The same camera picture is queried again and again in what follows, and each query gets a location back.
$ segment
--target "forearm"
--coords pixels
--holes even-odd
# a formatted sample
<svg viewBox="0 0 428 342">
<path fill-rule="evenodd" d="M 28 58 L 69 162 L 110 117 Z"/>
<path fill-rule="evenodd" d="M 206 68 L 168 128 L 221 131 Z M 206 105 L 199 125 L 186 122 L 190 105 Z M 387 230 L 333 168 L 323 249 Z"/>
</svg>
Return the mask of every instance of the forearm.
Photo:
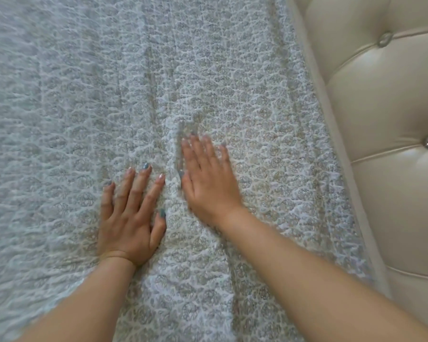
<svg viewBox="0 0 428 342">
<path fill-rule="evenodd" d="M 109 342 L 135 266 L 106 258 L 67 299 L 31 326 L 19 342 Z"/>
<path fill-rule="evenodd" d="M 426 326 L 248 211 L 230 214 L 220 229 L 308 341 L 428 341 Z"/>
</svg>

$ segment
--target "bedspread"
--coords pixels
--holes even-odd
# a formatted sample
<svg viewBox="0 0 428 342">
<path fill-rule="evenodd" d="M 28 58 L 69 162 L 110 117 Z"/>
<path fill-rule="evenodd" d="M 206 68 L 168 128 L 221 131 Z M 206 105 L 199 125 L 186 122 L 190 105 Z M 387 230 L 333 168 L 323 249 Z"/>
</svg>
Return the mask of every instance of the bedspread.
<svg viewBox="0 0 428 342">
<path fill-rule="evenodd" d="M 115 340 L 301 340 L 188 211 L 191 130 L 227 141 L 259 218 L 371 280 L 285 0 L 0 0 L 0 341 L 88 275 L 102 186 L 144 162 L 166 174 L 167 231 Z"/>
</svg>

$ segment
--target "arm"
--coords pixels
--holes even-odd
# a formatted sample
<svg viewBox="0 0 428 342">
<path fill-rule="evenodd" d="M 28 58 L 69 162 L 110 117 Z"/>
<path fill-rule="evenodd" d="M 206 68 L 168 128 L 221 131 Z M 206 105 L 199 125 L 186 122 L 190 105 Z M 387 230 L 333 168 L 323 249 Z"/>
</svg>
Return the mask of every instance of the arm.
<svg viewBox="0 0 428 342">
<path fill-rule="evenodd" d="M 189 207 L 239 248 L 311 342 L 428 341 L 428 327 L 337 266 L 299 247 L 242 206 L 226 147 L 183 140 Z"/>
<path fill-rule="evenodd" d="M 115 185 L 105 187 L 98 233 L 100 263 L 87 279 L 54 310 L 31 326 L 18 342 L 109 342 L 119 310 L 137 266 L 157 249 L 165 229 L 165 213 L 150 228 L 155 203 L 165 183 L 161 175 L 140 206 L 151 168 L 135 179 L 129 169 L 113 206 Z"/>
</svg>

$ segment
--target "cream upholstery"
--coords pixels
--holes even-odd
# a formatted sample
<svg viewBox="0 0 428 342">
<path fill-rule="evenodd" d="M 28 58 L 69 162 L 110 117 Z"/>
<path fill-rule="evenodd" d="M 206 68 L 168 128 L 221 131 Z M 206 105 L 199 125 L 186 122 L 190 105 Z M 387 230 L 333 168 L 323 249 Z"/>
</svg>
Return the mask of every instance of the cream upholstery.
<svg viewBox="0 0 428 342">
<path fill-rule="evenodd" d="M 289 2 L 378 289 L 428 324 L 428 0 Z"/>
</svg>

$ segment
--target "person's right hand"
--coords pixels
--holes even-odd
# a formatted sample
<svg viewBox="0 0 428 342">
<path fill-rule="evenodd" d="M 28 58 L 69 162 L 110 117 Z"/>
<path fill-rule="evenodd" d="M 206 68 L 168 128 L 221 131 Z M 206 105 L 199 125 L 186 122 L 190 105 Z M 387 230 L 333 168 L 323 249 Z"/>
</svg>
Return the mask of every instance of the person's right hand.
<svg viewBox="0 0 428 342">
<path fill-rule="evenodd" d="M 204 136 L 202 142 L 197 135 L 190 136 L 192 146 L 183 139 L 188 171 L 182 173 L 182 189 L 193 213 L 202 222 L 220 227 L 222 219 L 243 204 L 226 146 L 220 146 L 219 160 L 211 138 Z"/>
</svg>

